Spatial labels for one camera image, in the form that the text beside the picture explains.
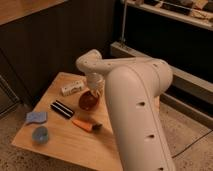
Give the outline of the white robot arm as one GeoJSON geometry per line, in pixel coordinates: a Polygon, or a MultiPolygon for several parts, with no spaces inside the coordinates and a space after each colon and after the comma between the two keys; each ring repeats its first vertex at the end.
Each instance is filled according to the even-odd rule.
{"type": "Polygon", "coordinates": [[[104,59],[93,49],[77,68],[105,78],[105,101],[123,171],[176,171],[155,99],[172,83],[170,65],[157,58],[104,59]]]}

